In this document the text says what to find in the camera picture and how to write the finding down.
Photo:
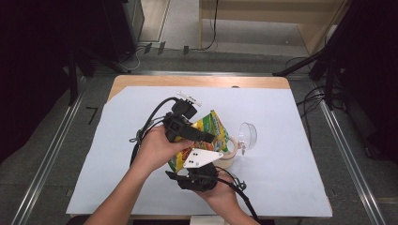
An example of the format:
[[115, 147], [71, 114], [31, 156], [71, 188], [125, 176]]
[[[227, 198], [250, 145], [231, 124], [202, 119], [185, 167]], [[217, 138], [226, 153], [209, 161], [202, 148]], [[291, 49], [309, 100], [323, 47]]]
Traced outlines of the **clear jar with hinged lid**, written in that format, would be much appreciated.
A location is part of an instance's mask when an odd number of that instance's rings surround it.
[[255, 146], [257, 142], [257, 130], [251, 123], [242, 123], [239, 127], [237, 137], [229, 136], [227, 147], [228, 151], [222, 158], [216, 160], [214, 165], [223, 169], [228, 169], [234, 162], [237, 153], [242, 156]]

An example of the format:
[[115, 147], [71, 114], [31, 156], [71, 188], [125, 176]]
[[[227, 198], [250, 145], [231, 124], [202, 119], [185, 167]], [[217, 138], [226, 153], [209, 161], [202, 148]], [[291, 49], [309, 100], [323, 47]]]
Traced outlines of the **black stand with long leg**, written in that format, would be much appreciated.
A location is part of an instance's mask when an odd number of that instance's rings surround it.
[[318, 81], [324, 73], [327, 74], [326, 87], [324, 89], [324, 100], [326, 101], [327, 106], [332, 110], [333, 84], [337, 74], [340, 72], [338, 60], [340, 59], [340, 54], [343, 50], [343, 43], [346, 42], [346, 39], [348, 38], [348, 29], [353, 26], [354, 21], [359, 13], [360, 0], [351, 0], [350, 6], [345, 15], [337, 25], [337, 28], [331, 35], [330, 39], [326, 42], [326, 45], [320, 51], [303, 59], [302, 61], [297, 62], [291, 67], [279, 72], [274, 72], [273, 76], [286, 77], [292, 74], [294, 71], [299, 70], [304, 66], [310, 65], [312, 62], [315, 62], [309, 73], [309, 77], [312, 81]]

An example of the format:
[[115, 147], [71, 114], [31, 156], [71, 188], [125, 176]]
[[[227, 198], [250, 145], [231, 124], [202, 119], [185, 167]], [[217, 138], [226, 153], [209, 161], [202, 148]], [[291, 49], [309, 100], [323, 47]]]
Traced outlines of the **yellow green spouted pouch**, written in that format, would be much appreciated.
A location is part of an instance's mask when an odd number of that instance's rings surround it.
[[[227, 142], [229, 134], [215, 111], [211, 111], [208, 115], [204, 116], [194, 123], [191, 123], [191, 126], [204, 132], [211, 133], [215, 136], [215, 138], [213, 142], [193, 142], [192, 146], [177, 153], [168, 162], [170, 168], [174, 173], [178, 173], [183, 169], [183, 164], [193, 148], [204, 149], [223, 154], [228, 151]], [[183, 139], [184, 138], [182, 137], [176, 137], [176, 142]]]

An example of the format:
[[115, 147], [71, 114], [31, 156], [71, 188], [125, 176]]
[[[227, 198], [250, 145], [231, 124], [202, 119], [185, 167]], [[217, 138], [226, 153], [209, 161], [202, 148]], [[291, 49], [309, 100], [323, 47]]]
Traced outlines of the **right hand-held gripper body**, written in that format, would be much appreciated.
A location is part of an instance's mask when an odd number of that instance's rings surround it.
[[193, 148], [183, 164], [188, 171], [179, 175], [177, 183], [182, 189], [207, 191], [217, 185], [218, 172], [213, 162], [221, 159], [223, 153]]

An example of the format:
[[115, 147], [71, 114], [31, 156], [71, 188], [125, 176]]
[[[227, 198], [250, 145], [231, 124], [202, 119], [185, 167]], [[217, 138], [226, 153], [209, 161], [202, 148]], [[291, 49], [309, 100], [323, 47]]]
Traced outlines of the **white paper box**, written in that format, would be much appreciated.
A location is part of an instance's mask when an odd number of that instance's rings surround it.
[[225, 220], [220, 216], [192, 216], [190, 225], [225, 225]]

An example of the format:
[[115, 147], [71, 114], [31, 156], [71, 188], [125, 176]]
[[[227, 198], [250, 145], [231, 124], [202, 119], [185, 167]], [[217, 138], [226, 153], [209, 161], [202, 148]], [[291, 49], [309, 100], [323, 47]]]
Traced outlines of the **person's left hand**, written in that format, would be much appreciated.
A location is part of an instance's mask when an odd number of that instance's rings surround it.
[[154, 127], [144, 137], [133, 165], [147, 173], [152, 173], [174, 155], [192, 145], [193, 141], [190, 140], [169, 142], [165, 135], [164, 126]]

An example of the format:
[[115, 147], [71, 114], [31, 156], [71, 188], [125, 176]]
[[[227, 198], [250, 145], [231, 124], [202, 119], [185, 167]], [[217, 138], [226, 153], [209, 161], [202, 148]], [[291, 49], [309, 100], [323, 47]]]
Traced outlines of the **metal floor rail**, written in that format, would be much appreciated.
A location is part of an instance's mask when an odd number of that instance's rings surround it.
[[23, 195], [23, 200], [11, 222], [11, 225], [26, 225], [27, 220], [29, 219], [31, 212], [36, 205], [38, 197], [47, 181], [60, 148], [69, 132], [69, 128], [73, 122], [73, 119], [80, 108], [83, 95], [84, 92], [81, 92], [73, 101], [73, 103], [68, 106], [61, 124], [57, 128], [57, 131], [52, 138], [50, 146], [48, 147], [32, 182]]
[[368, 182], [366, 181], [360, 166], [351, 151], [349, 143], [346, 140], [334, 111], [331, 110], [325, 102], [321, 103], [321, 109], [371, 224], [388, 225], [381, 208], [376, 201], [375, 195], [370, 189], [370, 186], [368, 185]]

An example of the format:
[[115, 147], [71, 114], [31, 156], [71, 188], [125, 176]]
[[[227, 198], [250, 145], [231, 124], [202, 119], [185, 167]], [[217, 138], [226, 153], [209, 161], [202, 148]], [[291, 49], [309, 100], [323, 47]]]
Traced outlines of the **black cabinet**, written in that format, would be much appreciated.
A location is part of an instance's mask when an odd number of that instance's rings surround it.
[[112, 60], [124, 61], [136, 52], [145, 15], [141, 0], [102, 0], [111, 34]]

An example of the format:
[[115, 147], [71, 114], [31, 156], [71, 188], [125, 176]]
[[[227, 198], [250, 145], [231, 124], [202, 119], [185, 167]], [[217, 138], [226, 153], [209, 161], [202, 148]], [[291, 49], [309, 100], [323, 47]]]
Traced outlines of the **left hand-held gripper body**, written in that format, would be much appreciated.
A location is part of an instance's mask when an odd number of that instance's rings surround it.
[[187, 139], [186, 128], [191, 127], [190, 119], [197, 114], [194, 104], [201, 106], [200, 102], [182, 91], [178, 91], [177, 94], [179, 98], [175, 98], [176, 103], [162, 120], [169, 142], [174, 142], [176, 137]]

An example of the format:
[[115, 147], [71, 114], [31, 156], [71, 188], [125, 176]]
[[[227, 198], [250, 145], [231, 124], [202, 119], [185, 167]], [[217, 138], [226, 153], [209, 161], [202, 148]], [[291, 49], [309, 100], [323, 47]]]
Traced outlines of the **wooden shelf unit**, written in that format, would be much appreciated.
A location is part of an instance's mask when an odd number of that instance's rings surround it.
[[202, 21], [295, 23], [309, 54], [319, 50], [330, 28], [344, 16], [349, 0], [198, 0], [199, 45]]

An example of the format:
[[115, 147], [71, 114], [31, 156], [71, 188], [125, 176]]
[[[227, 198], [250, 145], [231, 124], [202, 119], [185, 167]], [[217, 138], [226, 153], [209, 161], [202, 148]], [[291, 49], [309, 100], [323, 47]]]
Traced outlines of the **person's right hand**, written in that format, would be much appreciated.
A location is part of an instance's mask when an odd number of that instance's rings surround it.
[[224, 183], [218, 182], [212, 190], [195, 191], [195, 194], [219, 216], [226, 217], [230, 213], [240, 211], [235, 191]]

